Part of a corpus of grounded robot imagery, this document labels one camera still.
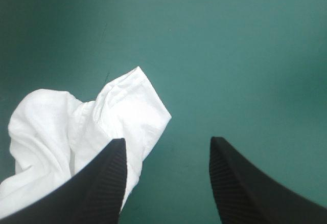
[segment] fabric fold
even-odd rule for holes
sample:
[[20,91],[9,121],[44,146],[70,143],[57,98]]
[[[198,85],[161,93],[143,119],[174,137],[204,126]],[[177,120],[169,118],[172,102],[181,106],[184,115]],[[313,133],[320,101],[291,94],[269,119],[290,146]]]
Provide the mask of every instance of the fabric fold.
[[170,119],[139,67],[106,84],[95,101],[48,89],[28,94],[8,127],[16,174],[0,184],[0,218],[64,184],[116,138],[126,140],[123,207]]

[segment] green surface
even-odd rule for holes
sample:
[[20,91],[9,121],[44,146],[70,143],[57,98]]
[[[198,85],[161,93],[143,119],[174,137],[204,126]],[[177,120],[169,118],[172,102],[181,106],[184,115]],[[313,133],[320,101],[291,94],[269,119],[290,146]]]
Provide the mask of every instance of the green surface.
[[327,207],[327,0],[0,0],[0,180],[27,93],[92,100],[137,65],[173,119],[121,224],[219,223],[212,135]]

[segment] crumpled white fabric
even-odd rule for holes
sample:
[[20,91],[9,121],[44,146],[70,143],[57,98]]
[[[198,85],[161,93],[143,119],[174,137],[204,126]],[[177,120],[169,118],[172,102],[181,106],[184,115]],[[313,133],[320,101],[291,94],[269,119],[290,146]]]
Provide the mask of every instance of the crumpled white fabric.
[[106,84],[95,101],[48,89],[28,94],[8,127],[16,174],[0,184],[0,218],[58,188],[115,138],[126,140],[123,207],[170,119],[139,67]]

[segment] teal floor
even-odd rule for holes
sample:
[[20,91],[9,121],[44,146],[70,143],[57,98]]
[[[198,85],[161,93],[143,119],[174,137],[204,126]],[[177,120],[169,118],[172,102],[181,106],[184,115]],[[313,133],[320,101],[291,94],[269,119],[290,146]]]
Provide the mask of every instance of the teal floor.
[[92,100],[137,65],[172,120],[121,224],[219,223],[213,135],[327,207],[327,0],[0,0],[0,181],[27,93]]

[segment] white cloth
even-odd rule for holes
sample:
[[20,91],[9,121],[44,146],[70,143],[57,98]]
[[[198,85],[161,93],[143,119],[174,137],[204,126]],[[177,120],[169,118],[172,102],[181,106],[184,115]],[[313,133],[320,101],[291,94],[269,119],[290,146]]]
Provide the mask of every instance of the white cloth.
[[58,188],[114,138],[126,140],[124,205],[170,119],[139,67],[106,84],[95,101],[47,89],[28,94],[9,123],[16,174],[0,184],[0,218]]

